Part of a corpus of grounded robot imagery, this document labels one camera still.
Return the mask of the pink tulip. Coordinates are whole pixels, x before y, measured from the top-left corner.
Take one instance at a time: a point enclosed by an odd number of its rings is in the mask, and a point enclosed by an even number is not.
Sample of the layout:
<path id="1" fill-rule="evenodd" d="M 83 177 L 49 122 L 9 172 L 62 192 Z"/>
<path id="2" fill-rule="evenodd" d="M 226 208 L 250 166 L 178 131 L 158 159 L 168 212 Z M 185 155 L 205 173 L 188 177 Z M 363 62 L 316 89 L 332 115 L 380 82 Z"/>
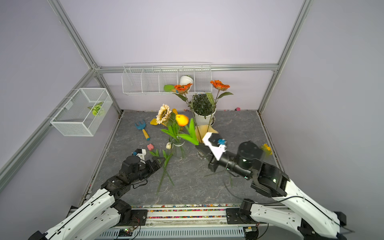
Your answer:
<path id="1" fill-rule="evenodd" d="M 154 150 L 154 146 L 152 144 L 148 144 L 147 148 L 148 148 L 149 151 L 153 151 Z"/>

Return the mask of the white tulip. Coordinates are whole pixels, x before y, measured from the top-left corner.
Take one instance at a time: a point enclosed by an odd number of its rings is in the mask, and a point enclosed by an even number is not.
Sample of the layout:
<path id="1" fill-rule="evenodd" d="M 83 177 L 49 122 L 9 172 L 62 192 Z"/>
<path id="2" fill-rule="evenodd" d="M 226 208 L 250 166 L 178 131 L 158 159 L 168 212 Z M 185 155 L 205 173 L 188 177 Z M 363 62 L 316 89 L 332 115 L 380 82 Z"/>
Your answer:
<path id="1" fill-rule="evenodd" d="M 163 161 L 163 164 L 164 164 L 163 165 L 163 174 L 162 174 L 161 180 L 159 182 L 156 194 L 158 194 L 160 192 L 165 177 L 167 177 L 169 179 L 169 181 L 171 182 L 171 184 L 174 186 L 174 182 L 167 171 L 168 163 L 173 156 L 172 147 L 173 147 L 173 144 L 171 142 L 168 142 L 166 144 L 166 150 L 163 150 L 163 157 L 165 158 L 165 160 Z"/>

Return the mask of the yellow fluted vase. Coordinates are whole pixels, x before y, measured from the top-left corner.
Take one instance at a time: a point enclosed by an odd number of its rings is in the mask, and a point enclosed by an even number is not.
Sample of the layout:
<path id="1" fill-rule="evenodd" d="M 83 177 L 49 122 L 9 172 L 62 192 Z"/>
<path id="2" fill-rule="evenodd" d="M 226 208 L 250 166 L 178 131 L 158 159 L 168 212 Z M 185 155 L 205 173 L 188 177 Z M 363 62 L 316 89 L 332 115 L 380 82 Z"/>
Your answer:
<path id="1" fill-rule="evenodd" d="M 209 125 L 197 125 L 195 127 L 195 132 L 196 132 L 197 140 L 199 141 L 199 147 L 204 145 L 203 138 L 207 133 L 216 133 L 216 134 L 219 133 L 212 126 L 209 126 Z"/>

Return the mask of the clear glass vase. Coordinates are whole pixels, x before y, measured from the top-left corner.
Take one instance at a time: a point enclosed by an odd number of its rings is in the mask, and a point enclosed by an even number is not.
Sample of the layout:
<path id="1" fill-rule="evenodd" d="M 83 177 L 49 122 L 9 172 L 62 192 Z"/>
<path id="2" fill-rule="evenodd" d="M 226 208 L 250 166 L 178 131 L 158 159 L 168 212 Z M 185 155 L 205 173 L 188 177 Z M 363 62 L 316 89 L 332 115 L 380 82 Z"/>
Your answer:
<path id="1" fill-rule="evenodd" d="M 173 157 L 183 159 L 186 157 L 186 150 L 185 150 L 185 140 L 184 139 L 179 139 L 179 138 L 172 138 L 171 139 L 172 143 L 172 154 Z"/>

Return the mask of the cream gerbera flower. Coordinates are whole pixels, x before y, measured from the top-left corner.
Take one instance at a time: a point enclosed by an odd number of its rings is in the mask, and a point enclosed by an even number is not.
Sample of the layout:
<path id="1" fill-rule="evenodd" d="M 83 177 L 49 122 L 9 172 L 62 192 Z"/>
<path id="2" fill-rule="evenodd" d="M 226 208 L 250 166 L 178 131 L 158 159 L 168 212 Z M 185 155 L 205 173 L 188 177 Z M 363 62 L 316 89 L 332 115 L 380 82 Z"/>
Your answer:
<path id="1" fill-rule="evenodd" d="M 172 112 L 168 105 L 163 104 L 158 111 L 156 119 L 159 123 L 158 125 L 163 125 L 163 123 L 169 119 L 176 120 L 176 115 Z"/>

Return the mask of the orange gerbera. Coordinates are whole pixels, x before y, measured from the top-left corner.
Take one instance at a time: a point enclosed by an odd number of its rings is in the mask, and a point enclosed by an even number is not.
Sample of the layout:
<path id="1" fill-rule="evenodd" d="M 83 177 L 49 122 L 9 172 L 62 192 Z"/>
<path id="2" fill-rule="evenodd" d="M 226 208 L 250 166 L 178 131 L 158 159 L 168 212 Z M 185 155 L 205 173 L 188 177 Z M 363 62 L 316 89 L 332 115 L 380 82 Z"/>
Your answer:
<path id="1" fill-rule="evenodd" d="M 202 95 L 193 95 L 193 97 L 189 100 L 187 97 L 188 91 L 191 88 L 192 84 L 188 85 L 175 85 L 177 92 L 175 93 L 181 100 L 183 100 L 190 110 L 193 112 L 194 120 L 196 125 L 200 125 L 198 122 L 198 115 L 201 114 L 203 110 L 203 99 Z"/>
<path id="2" fill-rule="evenodd" d="M 219 99 L 233 95 L 233 93 L 228 91 L 228 89 L 231 87 L 230 85 L 223 84 L 220 80 L 212 80 L 210 83 L 212 84 L 213 88 L 217 90 L 217 95 L 214 97 L 212 93 L 206 93 L 206 96 L 211 104 L 211 113 L 210 119 L 208 121 L 208 127 L 212 125 L 212 120 L 216 112 Z"/>

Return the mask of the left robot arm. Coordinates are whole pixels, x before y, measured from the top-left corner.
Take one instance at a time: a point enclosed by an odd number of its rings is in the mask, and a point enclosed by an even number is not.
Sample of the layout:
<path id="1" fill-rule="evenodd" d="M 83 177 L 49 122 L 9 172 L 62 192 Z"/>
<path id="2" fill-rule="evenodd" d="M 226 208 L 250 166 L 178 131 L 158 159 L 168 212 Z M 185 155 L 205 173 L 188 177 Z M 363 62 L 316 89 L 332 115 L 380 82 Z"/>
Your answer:
<path id="1" fill-rule="evenodd" d="M 129 156 L 123 161 L 119 173 L 106 180 L 101 188 L 69 217 L 44 233 L 36 231 L 30 240 L 94 240 L 104 231 L 132 220 L 132 207 L 121 197 L 138 183 L 161 169 L 164 157 L 143 161 Z"/>

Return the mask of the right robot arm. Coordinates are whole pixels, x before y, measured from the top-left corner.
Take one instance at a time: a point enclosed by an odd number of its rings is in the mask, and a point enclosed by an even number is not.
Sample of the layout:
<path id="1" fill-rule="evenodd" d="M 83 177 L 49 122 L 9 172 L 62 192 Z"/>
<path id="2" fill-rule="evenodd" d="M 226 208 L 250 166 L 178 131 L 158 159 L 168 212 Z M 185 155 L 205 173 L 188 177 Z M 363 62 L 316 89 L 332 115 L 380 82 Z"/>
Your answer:
<path id="1" fill-rule="evenodd" d="M 239 210 L 244 223 L 262 222 L 285 229 L 303 240 L 344 240 L 341 228 L 347 224 L 346 215 L 332 212 L 301 191 L 279 168 L 264 163 L 265 151 L 251 141 L 239 145 L 236 154 L 226 150 L 223 139 L 208 145 L 200 144 L 198 151 L 209 160 L 209 169 L 219 166 L 246 180 L 258 194 L 282 203 L 289 211 L 271 208 L 270 203 L 244 199 Z"/>

